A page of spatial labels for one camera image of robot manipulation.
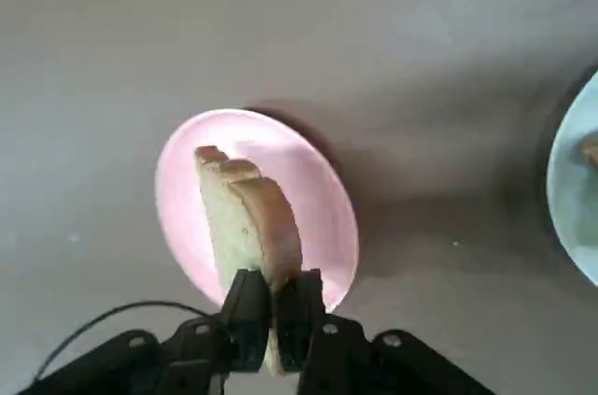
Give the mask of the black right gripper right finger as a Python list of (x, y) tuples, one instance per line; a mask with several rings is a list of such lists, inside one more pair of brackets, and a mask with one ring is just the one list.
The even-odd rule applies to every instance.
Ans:
[(403, 330), (366, 338), (361, 323), (328, 314), (320, 271), (301, 272), (274, 296), (278, 354), (299, 373), (299, 394), (490, 394), (473, 376)]

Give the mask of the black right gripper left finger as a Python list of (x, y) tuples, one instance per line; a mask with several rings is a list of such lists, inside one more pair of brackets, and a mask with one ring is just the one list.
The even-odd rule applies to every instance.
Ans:
[(237, 271), (220, 312), (189, 312), (164, 341), (144, 330), (123, 332), (48, 374), (50, 364), (96, 324), (131, 309), (118, 306), (63, 340), (36, 371), (30, 394), (221, 394), (231, 373), (260, 370), (268, 342), (271, 294), (257, 270)]

